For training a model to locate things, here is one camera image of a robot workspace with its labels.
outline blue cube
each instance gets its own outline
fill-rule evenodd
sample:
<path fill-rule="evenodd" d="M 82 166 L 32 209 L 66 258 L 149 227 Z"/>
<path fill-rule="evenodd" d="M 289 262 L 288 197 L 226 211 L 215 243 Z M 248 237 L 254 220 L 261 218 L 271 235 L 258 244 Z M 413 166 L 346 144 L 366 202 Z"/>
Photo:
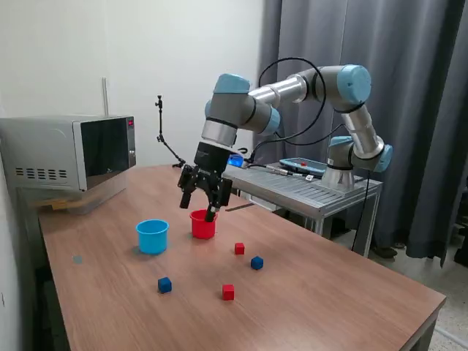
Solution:
<path fill-rule="evenodd" d="M 173 289 L 173 284 L 170 282 L 169 278 L 161 278 L 158 279 L 158 289 L 161 294 L 165 294 Z"/>
<path fill-rule="evenodd" d="M 261 269 L 263 267 L 263 258 L 261 258 L 260 256 L 255 256 L 250 261 L 250 266 L 253 269 L 257 269 L 257 270 Z"/>

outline white wall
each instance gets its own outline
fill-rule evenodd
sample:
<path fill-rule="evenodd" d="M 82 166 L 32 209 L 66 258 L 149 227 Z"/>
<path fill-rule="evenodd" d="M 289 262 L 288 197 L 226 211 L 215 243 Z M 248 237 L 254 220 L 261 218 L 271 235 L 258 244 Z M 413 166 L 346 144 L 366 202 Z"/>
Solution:
<path fill-rule="evenodd" d="M 14 0 L 0 7 L 0 91 L 9 117 L 103 114 L 105 0 Z"/>
<path fill-rule="evenodd" d="M 0 117 L 4 115 L 0 96 Z M 31 349 L 34 291 L 27 245 L 19 236 L 0 157 L 0 350 Z"/>
<path fill-rule="evenodd" d="M 137 163 L 193 161 L 204 107 L 224 72 L 257 79 L 263 0 L 14 0 L 0 10 L 0 91 L 7 115 L 135 116 Z M 250 132 L 238 147 L 251 147 Z"/>
<path fill-rule="evenodd" d="M 157 94 L 165 139 L 193 162 L 218 76 L 257 80 L 262 12 L 263 0 L 107 0 L 110 111 L 135 115 L 139 165 L 175 161 L 156 141 Z"/>

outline microwave door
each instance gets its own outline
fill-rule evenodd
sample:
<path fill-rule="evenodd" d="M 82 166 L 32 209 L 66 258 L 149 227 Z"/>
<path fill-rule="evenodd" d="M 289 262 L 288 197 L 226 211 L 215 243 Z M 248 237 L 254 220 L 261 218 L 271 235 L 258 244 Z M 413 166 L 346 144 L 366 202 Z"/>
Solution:
<path fill-rule="evenodd" d="M 87 189 L 129 169 L 125 118 L 81 122 L 80 131 Z"/>

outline blue object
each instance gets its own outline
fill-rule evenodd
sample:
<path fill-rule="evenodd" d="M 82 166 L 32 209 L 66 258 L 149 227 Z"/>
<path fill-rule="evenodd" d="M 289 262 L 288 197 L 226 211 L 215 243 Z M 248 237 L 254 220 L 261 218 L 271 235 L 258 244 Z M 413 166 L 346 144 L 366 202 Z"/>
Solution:
<path fill-rule="evenodd" d="M 350 141 L 352 141 L 351 137 L 332 137 L 330 140 L 330 146 L 348 143 Z"/>
<path fill-rule="evenodd" d="M 343 99 L 358 105 L 371 94 L 371 75 L 362 66 L 347 64 L 338 72 L 336 86 Z"/>
<path fill-rule="evenodd" d="M 240 75 L 224 73 L 220 75 L 213 92 L 215 94 L 247 94 L 250 90 L 250 82 Z"/>
<path fill-rule="evenodd" d="M 260 256 L 255 256 L 250 261 L 250 266 L 256 270 L 261 269 L 263 267 L 263 258 L 261 258 Z"/>
<path fill-rule="evenodd" d="M 229 156 L 229 159 L 227 159 L 227 164 L 235 167 L 242 167 L 243 163 L 244 158 L 239 154 L 232 154 Z"/>
<path fill-rule="evenodd" d="M 374 169 L 374 172 L 383 172 L 387 169 L 390 161 L 392 160 L 393 155 L 393 146 L 385 145 L 383 148 L 382 154 L 380 155 L 380 160 L 377 166 Z"/>
<path fill-rule="evenodd" d="M 167 248 L 169 223 L 161 219 L 149 219 L 136 227 L 138 245 L 143 254 L 160 254 Z"/>
<path fill-rule="evenodd" d="M 270 121 L 260 133 L 262 136 L 272 135 L 276 130 L 278 130 L 279 122 L 281 121 L 281 116 L 276 108 L 271 108 Z"/>
<path fill-rule="evenodd" d="M 173 289 L 173 283 L 167 277 L 158 279 L 158 289 L 161 294 L 168 293 Z"/>
<path fill-rule="evenodd" d="M 205 117 L 209 117 L 209 116 L 210 116 L 210 108 L 211 108 L 211 99 L 209 99 L 209 100 L 206 102 L 206 105 L 205 105 Z"/>

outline blue cup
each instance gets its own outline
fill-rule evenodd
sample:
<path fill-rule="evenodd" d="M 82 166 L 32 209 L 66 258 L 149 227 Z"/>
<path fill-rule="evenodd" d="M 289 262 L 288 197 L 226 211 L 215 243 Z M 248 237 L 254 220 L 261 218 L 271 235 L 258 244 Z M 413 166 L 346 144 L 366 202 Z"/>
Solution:
<path fill-rule="evenodd" d="M 143 254 L 160 254 L 167 248 L 169 223 L 161 219 L 149 219 L 136 227 L 138 245 Z"/>

